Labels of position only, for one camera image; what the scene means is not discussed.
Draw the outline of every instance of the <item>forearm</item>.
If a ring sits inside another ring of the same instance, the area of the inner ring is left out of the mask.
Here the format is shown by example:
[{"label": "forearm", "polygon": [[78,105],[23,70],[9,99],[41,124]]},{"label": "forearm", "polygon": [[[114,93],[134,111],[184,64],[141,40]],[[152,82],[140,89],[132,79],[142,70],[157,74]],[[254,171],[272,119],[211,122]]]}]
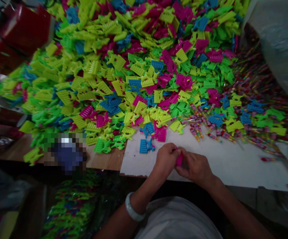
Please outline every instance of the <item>forearm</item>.
[{"label": "forearm", "polygon": [[215,184],[208,192],[243,238],[274,238],[219,178],[216,178]]},{"label": "forearm", "polygon": [[[138,214],[143,214],[152,196],[161,187],[164,181],[159,180],[151,174],[141,187],[130,197],[132,208]],[[128,214],[125,203],[109,218],[107,223],[95,235],[99,238],[130,238],[134,233],[138,222],[134,221]]]}]

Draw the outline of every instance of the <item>white shirt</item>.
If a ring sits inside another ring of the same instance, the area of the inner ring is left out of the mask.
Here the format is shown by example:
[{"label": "white shirt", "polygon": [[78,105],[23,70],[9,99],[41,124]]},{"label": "white shirt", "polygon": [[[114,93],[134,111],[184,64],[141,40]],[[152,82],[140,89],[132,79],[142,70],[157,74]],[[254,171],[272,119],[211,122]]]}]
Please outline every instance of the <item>white shirt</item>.
[{"label": "white shirt", "polygon": [[160,198],[147,206],[135,239],[222,239],[213,222],[198,207],[180,197]]}]

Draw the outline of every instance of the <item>dark floor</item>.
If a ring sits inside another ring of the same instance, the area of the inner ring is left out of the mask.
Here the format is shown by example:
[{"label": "dark floor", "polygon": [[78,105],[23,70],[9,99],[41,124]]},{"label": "dark floor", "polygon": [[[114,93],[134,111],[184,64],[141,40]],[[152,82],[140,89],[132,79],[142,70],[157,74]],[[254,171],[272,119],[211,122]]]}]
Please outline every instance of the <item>dark floor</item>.
[{"label": "dark floor", "polygon": [[[77,172],[74,176],[65,176],[59,167],[45,167],[42,164],[30,167],[23,162],[4,160],[0,160],[0,169],[12,175],[14,178],[23,174],[30,175],[35,180],[47,184],[49,187],[55,187],[63,180],[82,177],[82,173],[80,172]],[[121,188],[126,195],[128,192],[138,189],[144,180],[144,178],[121,177]],[[194,203],[213,221],[223,238],[239,238],[232,225],[210,195],[197,185],[187,182],[167,181],[154,195],[152,200],[168,196],[180,196]],[[257,211],[247,205],[245,206],[276,238],[288,238],[287,228],[273,223]]]}]

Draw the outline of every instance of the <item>person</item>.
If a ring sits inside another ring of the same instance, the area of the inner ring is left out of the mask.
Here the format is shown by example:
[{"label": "person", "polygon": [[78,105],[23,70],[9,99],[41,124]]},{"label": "person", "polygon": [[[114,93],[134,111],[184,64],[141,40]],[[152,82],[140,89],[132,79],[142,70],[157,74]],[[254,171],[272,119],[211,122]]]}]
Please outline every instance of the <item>person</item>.
[{"label": "person", "polygon": [[[181,153],[188,169],[175,166]],[[126,197],[94,238],[222,238],[212,221],[191,202],[180,197],[150,202],[174,168],[211,195],[242,238],[274,238],[212,173],[205,156],[173,143],[159,149],[149,177]]]}]

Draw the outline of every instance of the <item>floor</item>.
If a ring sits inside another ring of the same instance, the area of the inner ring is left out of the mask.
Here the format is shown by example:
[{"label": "floor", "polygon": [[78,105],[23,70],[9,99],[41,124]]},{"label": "floor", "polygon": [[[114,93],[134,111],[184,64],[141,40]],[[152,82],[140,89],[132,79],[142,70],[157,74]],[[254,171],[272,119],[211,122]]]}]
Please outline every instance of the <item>floor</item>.
[{"label": "floor", "polygon": [[244,204],[267,219],[288,228],[288,212],[278,205],[273,190],[265,188],[242,188],[228,186],[229,190]]}]

